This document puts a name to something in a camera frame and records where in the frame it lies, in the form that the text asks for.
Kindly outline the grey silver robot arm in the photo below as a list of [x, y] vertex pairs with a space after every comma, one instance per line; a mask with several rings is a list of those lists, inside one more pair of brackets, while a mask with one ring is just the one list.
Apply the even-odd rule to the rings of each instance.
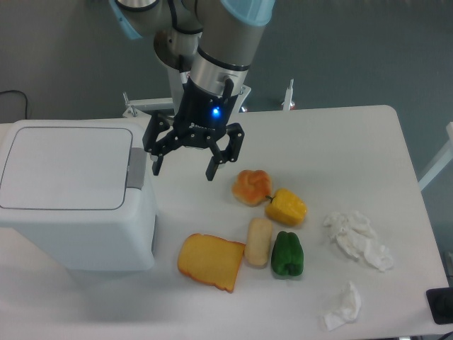
[[209, 149], [206, 177], [239, 157], [244, 131], [230, 116], [243, 103], [244, 81], [270, 22], [272, 1], [112, 1], [131, 39], [151, 36], [166, 67], [171, 100], [133, 101], [151, 113], [143, 144], [160, 172], [181, 147]]

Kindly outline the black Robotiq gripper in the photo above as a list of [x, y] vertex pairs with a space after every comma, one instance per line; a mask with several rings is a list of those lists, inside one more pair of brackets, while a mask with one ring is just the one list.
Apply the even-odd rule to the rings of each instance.
[[[205, 172], [208, 181], [214, 179], [220, 165], [237, 161], [245, 132], [239, 123], [229, 123], [238, 98], [232, 94], [233, 89], [234, 82], [230, 77], [223, 81], [220, 95], [209, 93], [188, 80], [173, 121], [173, 130], [160, 139], [160, 134], [170, 130], [171, 119], [160, 112], [151, 114], [142, 142], [144, 151], [153, 161], [153, 175], [159, 175], [164, 157], [182, 146], [210, 149], [212, 157]], [[217, 141], [225, 135], [228, 135], [229, 142], [221, 150]]]

